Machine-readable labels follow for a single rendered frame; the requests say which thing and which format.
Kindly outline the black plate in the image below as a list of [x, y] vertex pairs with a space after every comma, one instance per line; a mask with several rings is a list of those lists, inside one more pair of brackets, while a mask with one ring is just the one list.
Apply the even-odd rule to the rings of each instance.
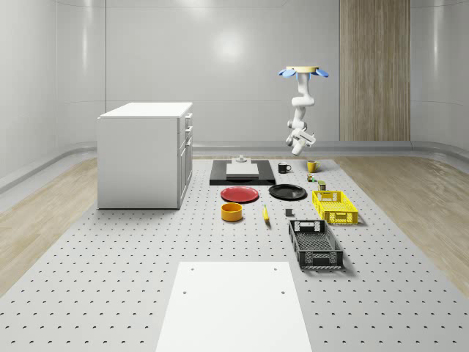
[[292, 184], [278, 184], [269, 188], [269, 193], [272, 197], [277, 199], [295, 201], [307, 197], [307, 192], [304, 188]]

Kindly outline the yellow basket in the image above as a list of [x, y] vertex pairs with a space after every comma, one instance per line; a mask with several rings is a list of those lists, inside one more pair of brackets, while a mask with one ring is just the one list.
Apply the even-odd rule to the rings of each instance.
[[320, 218], [330, 224], [358, 223], [358, 210], [343, 191], [313, 191], [312, 202]]

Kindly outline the red plate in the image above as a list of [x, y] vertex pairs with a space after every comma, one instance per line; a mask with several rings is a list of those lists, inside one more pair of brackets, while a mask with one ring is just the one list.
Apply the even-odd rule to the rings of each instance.
[[221, 197], [227, 202], [247, 203], [259, 198], [259, 192], [247, 186], [232, 186], [221, 191]]

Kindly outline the yellow bowl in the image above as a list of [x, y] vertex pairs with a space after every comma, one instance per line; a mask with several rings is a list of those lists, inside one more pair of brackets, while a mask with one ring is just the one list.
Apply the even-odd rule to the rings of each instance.
[[224, 221], [235, 222], [243, 217], [243, 206], [236, 202], [228, 202], [221, 206], [221, 218]]

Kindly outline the dark grey basket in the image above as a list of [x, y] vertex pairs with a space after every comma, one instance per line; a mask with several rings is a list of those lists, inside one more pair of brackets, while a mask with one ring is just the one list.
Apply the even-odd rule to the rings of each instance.
[[289, 234], [300, 267], [343, 266], [343, 249], [326, 221], [290, 220]]

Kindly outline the white cabinet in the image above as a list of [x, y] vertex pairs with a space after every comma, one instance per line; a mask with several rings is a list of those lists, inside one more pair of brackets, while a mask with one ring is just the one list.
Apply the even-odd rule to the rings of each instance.
[[191, 102], [128, 103], [97, 119], [97, 206], [178, 209], [192, 175]]

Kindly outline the white board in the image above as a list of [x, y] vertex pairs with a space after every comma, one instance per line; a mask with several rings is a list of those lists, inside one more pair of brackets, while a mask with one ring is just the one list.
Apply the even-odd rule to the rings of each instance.
[[289, 263], [180, 263], [156, 352], [311, 352]]

